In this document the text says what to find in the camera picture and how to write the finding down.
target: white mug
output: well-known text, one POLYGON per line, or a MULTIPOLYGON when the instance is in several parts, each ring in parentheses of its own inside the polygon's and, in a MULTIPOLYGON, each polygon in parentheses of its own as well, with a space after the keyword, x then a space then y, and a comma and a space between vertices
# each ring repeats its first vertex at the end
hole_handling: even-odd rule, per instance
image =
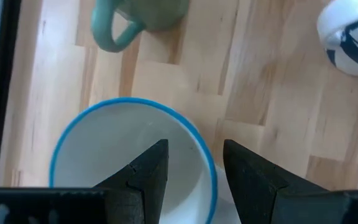
POLYGON ((140 98, 102 101, 79 114, 60 137, 50 187, 93 187, 160 139, 168 139, 168 181, 160 223, 211 223, 218 196, 212 156, 182 115, 140 98))
POLYGON ((334 0, 319 15, 317 30, 330 61, 358 75, 358 0, 334 0))

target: blue rim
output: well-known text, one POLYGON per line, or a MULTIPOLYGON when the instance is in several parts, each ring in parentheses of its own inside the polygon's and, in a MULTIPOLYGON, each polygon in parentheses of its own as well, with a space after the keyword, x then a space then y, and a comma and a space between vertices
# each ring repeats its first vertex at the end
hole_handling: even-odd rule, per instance
POLYGON ((92 111, 95 111, 97 109, 100 109, 104 106, 109 106, 109 105, 113 105, 113 104, 118 104, 118 103, 139 103, 142 105, 147 105, 147 106, 152 106, 156 109, 162 110, 164 112, 166 112, 167 114, 173 116, 175 119, 177 119, 179 122, 181 122, 181 124, 183 124, 188 130, 189 132, 194 135, 196 141, 200 144, 207 160, 208 160, 208 167, 209 167, 209 171, 210 171, 210 175, 211 175, 211 185, 212 185, 212 199, 211 199, 211 206, 209 208, 209 214, 208 214, 208 219, 206 223, 211 223, 212 222, 212 218, 213 215, 215 213, 215 209, 216 209, 216 200, 217 200, 217 195, 218 195, 218 181, 217 181, 217 177, 216 177, 216 170, 215 170, 215 166, 214 166, 214 161, 212 158, 212 155, 208 149, 208 146, 206 145, 206 143, 204 142, 204 139, 201 137, 201 135, 199 134, 199 132, 197 131, 197 129, 185 118, 183 117, 181 114, 177 113, 175 110, 164 106, 160 103, 157 103, 155 101, 151 101, 151 100, 146 100, 146 99, 142 99, 142 98, 132 98, 132 97, 121 97, 121 98, 115 98, 115 99, 111 99, 111 100, 106 100, 106 101, 102 101, 96 105, 93 105, 91 107, 89 107, 88 109, 84 110, 83 112, 81 112, 68 126, 67 128, 64 130, 63 134, 60 136, 59 141, 57 142, 56 148, 53 152, 52 155, 52 160, 50 162, 50 168, 49 168, 49 187, 53 187, 54 183, 53 183, 53 175, 55 173, 55 166, 56 166, 56 160, 57 160, 57 156, 59 154, 60 148, 63 144, 63 142, 65 141, 68 133, 75 127, 75 125, 77 123, 79 123, 87 114, 91 113, 92 111))

